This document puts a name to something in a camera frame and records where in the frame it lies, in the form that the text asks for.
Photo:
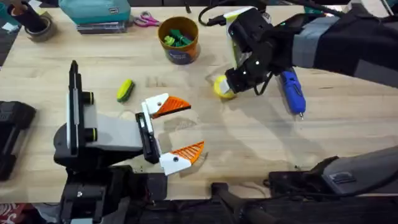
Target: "wooden table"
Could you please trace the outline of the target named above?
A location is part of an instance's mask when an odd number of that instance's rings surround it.
[[[188,15],[184,7],[140,8],[159,20],[181,15],[197,21],[202,7]],[[233,7],[219,7],[205,15],[217,16]],[[269,7],[273,23],[303,8]],[[0,184],[0,202],[58,202],[65,184],[65,168],[53,161],[53,135],[65,122],[68,70],[77,60],[83,88],[93,91],[100,113],[118,116],[139,111],[145,98],[169,93],[187,100],[192,109],[154,120],[164,151],[205,140],[199,161],[169,177],[169,199],[207,198],[212,182],[228,182],[242,197],[265,197],[261,182],[270,171],[309,169],[322,159],[355,156],[398,143],[398,90],[333,73],[297,69],[307,100],[303,121],[285,107],[273,79],[266,93],[240,93],[221,101],[211,82],[231,67],[225,27],[200,28],[201,53],[191,65],[170,63],[154,27],[132,27],[128,34],[80,35],[59,9],[49,9],[60,32],[36,44],[24,31],[0,72],[0,100],[17,100],[35,107],[37,115],[27,132],[12,179]],[[116,101],[120,84],[132,78],[136,89],[130,100]],[[121,114],[133,119],[133,113]],[[137,172],[160,171],[142,157],[130,164]]]

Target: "wire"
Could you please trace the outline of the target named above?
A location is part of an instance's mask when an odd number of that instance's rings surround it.
[[[216,4],[210,4],[210,6],[205,7],[205,8],[199,13],[199,16],[198,16],[198,21],[199,21],[199,23],[200,23],[201,25],[203,25],[203,26],[214,26],[214,25],[217,25],[217,24],[219,24],[219,25],[221,25],[221,26],[225,25],[225,24],[226,24],[226,19],[224,18],[223,15],[216,16],[216,17],[214,17],[214,18],[212,18],[212,19],[209,19],[208,22],[203,22],[201,18],[202,18],[202,16],[204,15],[204,13],[206,13],[207,11],[209,11],[209,10],[211,10],[211,9],[214,9],[215,7],[224,5],[224,4],[226,4],[226,3],[236,2],[236,1],[237,1],[237,0],[224,0],[224,1],[220,1],[220,2],[218,2],[218,3],[216,3]],[[298,4],[298,5],[300,5],[300,6],[305,6],[305,7],[310,7],[310,8],[313,8],[313,9],[318,9],[318,10],[320,10],[320,11],[323,11],[323,12],[329,13],[329,14],[332,14],[332,15],[337,16],[337,17],[341,17],[341,16],[344,15],[343,12],[336,11],[336,10],[334,10],[334,9],[330,9],[330,8],[328,8],[328,7],[325,7],[325,6],[316,4],[316,3],[311,2],[311,1],[305,1],[305,0],[284,0],[284,1],[285,1],[285,2],[289,2],[289,3],[293,3],[293,4]],[[257,2],[266,5],[266,3],[262,2],[261,0],[257,0]]]
[[[284,197],[294,197],[294,196],[327,197],[327,198],[354,197],[354,196],[358,196],[361,194],[370,193],[373,190],[379,189],[387,184],[390,184],[391,182],[395,181],[396,179],[398,179],[398,169],[394,173],[392,173],[390,176],[386,177],[385,179],[382,179],[381,181],[379,181],[373,185],[370,185],[369,187],[365,187],[361,190],[357,190],[357,191],[351,192],[351,193],[335,195],[335,194],[321,194],[321,193],[310,193],[310,192],[295,192],[293,194],[285,194],[285,195],[280,195],[278,197],[260,199],[260,201],[275,200],[275,199],[280,199],[280,198],[284,198]],[[284,184],[284,187],[288,187],[292,190],[297,191],[297,189],[294,186],[291,186],[289,184]]]
[[[210,5],[210,6],[207,6],[206,8],[204,8],[204,9],[199,13],[199,16],[198,16],[198,21],[199,21],[199,23],[200,23],[201,25],[203,25],[203,26],[213,26],[213,25],[217,25],[216,20],[222,22],[223,19],[225,20],[225,18],[224,18],[223,15],[220,15],[220,16],[217,16],[217,17],[215,17],[215,18],[209,19],[208,22],[203,22],[202,19],[201,19],[201,17],[204,15],[204,13],[206,13],[206,12],[209,11],[210,9],[214,9],[214,8],[217,7],[217,6],[220,6],[220,5],[229,3],[229,2],[235,2],[235,1],[236,1],[236,0],[224,0],[224,1],[220,1],[220,2],[218,2],[218,3],[216,3],[216,4],[212,4],[212,5]]]
[[[269,81],[271,80],[271,78],[274,76],[274,73],[270,73],[270,75],[268,76],[267,80],[265,80],[264,84],[262,84],[261,90],[260,92],[257,90],[257,85],[255,85],[254,88],[254,92],[257,96],[262,95],[264,93],[264,91],[267,88],[267,85],[269,83]]]

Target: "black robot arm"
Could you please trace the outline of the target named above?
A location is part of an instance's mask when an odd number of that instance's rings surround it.
[[[228,85],[234,93],[246,91],[296,66],[398,87],[397,19],[374,17],[358,4],[341,17],[297,14],[273,26],[250,9],[228,29],[241,51],[251,52],[226,71]]]

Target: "yellow ball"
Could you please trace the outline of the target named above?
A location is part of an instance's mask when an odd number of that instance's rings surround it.
[[[214,92],[221,98],[225,98],[225,99],[232,99],[235,97],[235,94],[232,92],[232,90],[229,90],[228,92],[226,92],[225,94],[222,94],[221,89],[220,89],[220,83],[226,79],[225,75],[220,75],[216,78],[215,82],[214,82]]]

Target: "scissors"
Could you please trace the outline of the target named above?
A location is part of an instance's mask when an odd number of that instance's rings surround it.
[[[134,18],[134,23],[139,27],[160,26],[161,22],[152,17],[148,11],[140,14],[140,17]]]

